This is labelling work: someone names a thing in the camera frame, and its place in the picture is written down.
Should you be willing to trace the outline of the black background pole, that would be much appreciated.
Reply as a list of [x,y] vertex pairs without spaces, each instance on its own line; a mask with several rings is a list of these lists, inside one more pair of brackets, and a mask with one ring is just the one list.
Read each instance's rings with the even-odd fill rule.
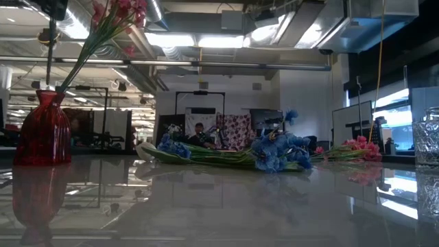
[[50,84],[50,76],[51,76],[51,64],[52,64],[52,58],[53,58],[53,48],[54,48],[54,38],[56,34],[56,11],[55,9],[52,10],[52,13],[50,14],[50,20],[49,20],[49,50],[48,50],[48,56],[47,56],[47,71],[46,71],[46,85],[49,86]]

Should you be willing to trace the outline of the person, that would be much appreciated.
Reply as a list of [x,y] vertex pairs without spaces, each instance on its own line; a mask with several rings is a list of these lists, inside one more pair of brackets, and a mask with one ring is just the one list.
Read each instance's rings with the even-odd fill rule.
[[202,123],[195,125],[195,134],[188,139],[189,144],[200,146],[208,149],[215,149],[215,144],[205,132]]

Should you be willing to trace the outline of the black background gantry frame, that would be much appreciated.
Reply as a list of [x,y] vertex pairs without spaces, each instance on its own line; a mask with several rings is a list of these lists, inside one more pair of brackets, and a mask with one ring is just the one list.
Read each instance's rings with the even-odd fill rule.
[[178,96],[179,94],[192,94],[192,95],[221,95],[223,97],[222,102],[222,114],[225,115],[225,104],[226,104],[226,93],[225,92],[209,92],[209,91],[176,91],[175,92],[175,104],[174,104],[174,114],[178,113]]

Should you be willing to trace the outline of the black aluminium table frame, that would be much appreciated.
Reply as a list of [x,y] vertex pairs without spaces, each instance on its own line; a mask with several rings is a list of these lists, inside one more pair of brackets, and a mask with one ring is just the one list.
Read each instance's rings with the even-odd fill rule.
[[[16,149],[13,147],[0,147],[0,166],[11,165],[16,153]],[[101,149],[88,149],[88,148],[73,148],[71,150],[71,156],[136,156],[135,151],[123,151],[123,150],[101,150]],[[383,155],[382,161],[385,163],[402,163],[408,165],[414,165],[416,162],[415,156],[404,155]]]

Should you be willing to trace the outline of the pink artificial flower bunch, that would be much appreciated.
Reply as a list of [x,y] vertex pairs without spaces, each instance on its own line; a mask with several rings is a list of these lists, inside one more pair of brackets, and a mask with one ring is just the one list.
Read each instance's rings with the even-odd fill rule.
[[368,142],[364,136],[358,136],[356,139],[349,139],[327,151],[323,151],[321,147],[318,147],[316,153],[311,156],[311,161],[381,162],[382,155],[377,144]]
[[71,72],[56,89],[64,93],[79,73],[87,60],[100,48],[108,45],[108,41],[125,32],[130,34],[132,26],[144,24],[147,13],[146,0],[106,0],[102,4],[93,0],[94,14],[91,18],[90,31],[80,55]]

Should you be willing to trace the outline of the rectangular silver air duct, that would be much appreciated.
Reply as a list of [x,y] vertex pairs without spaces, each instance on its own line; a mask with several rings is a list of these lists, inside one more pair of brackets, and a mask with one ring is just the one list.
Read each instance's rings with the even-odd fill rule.
[[243,47],[360,53],[419,15],[419,0],[302,0],[277,24],[246,34]]

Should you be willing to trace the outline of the round silver air duct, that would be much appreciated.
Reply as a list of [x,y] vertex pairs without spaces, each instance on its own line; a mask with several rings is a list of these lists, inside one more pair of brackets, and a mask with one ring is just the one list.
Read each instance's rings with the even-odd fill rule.
[[165,14],[161,6],[160,0],[145,0],[146,1],[146,23],[155,24],[165,31],[169,31],[169,27],[165,21]]

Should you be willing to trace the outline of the grey horizontal pipe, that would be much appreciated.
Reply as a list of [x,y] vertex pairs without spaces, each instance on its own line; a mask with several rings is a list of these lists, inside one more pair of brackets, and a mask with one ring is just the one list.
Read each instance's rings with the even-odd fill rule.
[[[46,57],[26,56],[0,56],[2,62],[47,62]],[[78,61],[76,58],[52,58],[54,63],[73,64]],[[246,69],[276,69],[295,71],[330,71],[330,65],[312,64],[266,64],[266,63],[242,63],[242,62],[209,62],[209,61],[173,61],[173,60],[112,60],[112,59],[88,59],[85,63],[105,65],[151,65],[151,66],[172,66],[172,67],[228,67]]]

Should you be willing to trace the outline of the pink patterned cloth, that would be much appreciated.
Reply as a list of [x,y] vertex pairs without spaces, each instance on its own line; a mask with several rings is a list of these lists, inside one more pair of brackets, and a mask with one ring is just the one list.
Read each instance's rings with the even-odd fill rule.
[[223,134],[222,141],[217,143],[218,148],[226,150],[245,150],[255,137],[251,126],[251,114],[223,115],[217,113],[216,124]]

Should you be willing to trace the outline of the blue artificial flower bunch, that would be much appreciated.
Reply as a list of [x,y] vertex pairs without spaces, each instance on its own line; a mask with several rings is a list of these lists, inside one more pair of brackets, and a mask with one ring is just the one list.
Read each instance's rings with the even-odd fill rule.
[[250,169],[255,167],[255,158],[250,154],[250,150],[238,152],[213,150],[180,141],[174,141],[168,134],[162,136],[157,150],[178,156],[185,161],[191,161],[193,164],[224,165]]
[[277,173],[297,167],[311,169],[311,157],[307,137],[298,137],[285,130],[294,125],[298,113],[295,110],[251,110],[252,127],[257,136],[251,144],[257,169]]

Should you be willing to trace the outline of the red ribbed glass vase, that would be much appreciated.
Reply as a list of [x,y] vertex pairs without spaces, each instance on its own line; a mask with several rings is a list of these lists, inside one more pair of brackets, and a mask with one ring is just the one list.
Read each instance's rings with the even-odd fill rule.
[[25,118],[13,165],[46,167],[71,162],[70,121],[60,105],[64,93],[37,90],[39,101]]

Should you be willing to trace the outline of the clear crystal glass vase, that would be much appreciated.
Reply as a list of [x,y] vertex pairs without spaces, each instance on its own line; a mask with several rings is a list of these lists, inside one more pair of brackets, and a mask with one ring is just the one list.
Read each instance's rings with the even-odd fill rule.
[[413,123],[416,164],[439,167],[439,106],[428,108],[425,120]]

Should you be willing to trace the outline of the ceiling light panel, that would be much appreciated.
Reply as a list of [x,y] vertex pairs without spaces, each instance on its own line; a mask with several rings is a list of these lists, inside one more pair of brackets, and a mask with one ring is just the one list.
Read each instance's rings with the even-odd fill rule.
[[145,33],[147,41],[151,45],[159,47],[192,47],[195,41],[188,34],[155,34]]
[[204,35],[198,41],[198,47],[203,48],[233,48],[240,49],[243,47],[243,36],[214,36]]

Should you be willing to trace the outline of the white hanging cloth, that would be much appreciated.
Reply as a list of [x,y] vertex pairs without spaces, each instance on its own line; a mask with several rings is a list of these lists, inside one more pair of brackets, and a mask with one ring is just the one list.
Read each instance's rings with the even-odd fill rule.
[[185,111],[185,134],[190,137],[195,134],[195,125],[201,123],[204,126],[206,132],[213,126],[216,126],[216,114],[201,114],[192,113],[191,108],[187,108]]

